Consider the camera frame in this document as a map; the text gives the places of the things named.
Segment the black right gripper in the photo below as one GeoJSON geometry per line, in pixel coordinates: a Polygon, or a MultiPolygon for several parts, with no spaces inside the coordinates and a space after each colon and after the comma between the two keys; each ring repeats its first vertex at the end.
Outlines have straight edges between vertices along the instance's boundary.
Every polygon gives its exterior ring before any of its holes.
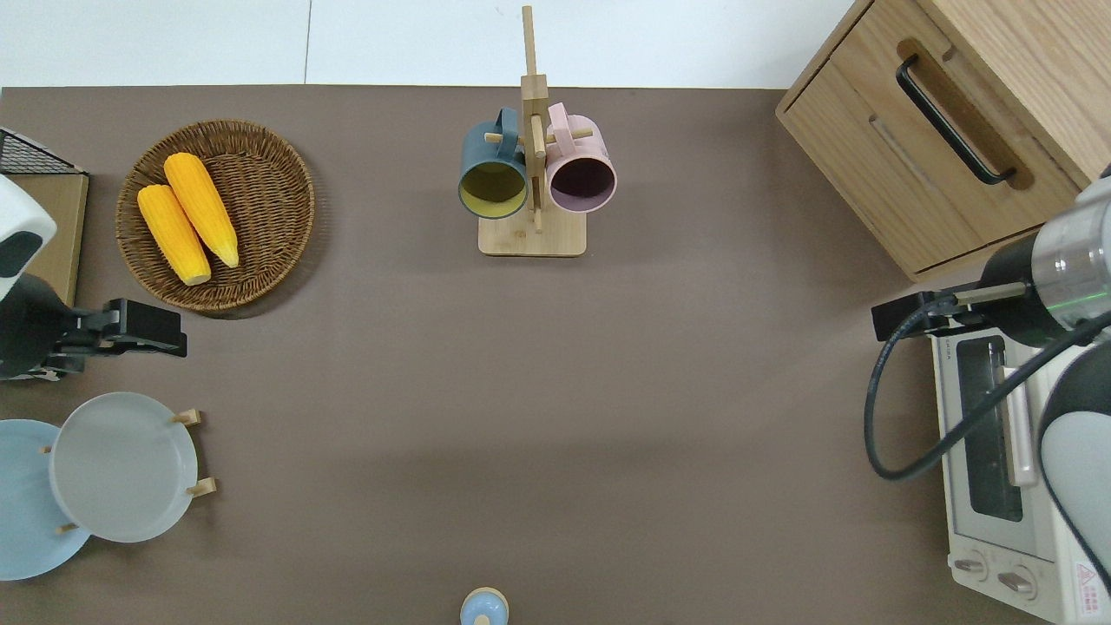
{"type": "MultiPolygon", "coordinates": [[[[964,312],[955,313],[960,327],[944,327],[932,335],[961,335],[991,326],[1028,347],[1050,345],[1058,337],[1058,321],[1048,312],[1033,284],[1034,245],[1035,234],[1015,239],[995,250],[978,281],[944,290],[945,293],[963,293],[979,288],[999,288],[1021,282],[1025,288],[1022,295],[964,305],[964,312]]],[[[873,306],[871,323],[875,341],[884,343],[904,323],[905,317],[911,317],[917,309],[924,308],[935,299],[935,293],[910,293],[873,306]]]]}

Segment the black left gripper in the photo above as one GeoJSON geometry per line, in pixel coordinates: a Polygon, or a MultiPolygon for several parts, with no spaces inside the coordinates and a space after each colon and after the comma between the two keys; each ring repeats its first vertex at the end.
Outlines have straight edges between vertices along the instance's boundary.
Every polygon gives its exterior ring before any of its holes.
{"type": "Polygon", "coordinates": [[[111,355],[162,353],[186,359],[189,340],[181,315],[130,299],[99,309],[70,308],[44,280],[26,273],[1,305],[1,379],[57,381],[86,371],[104,337],[111,355]]]}

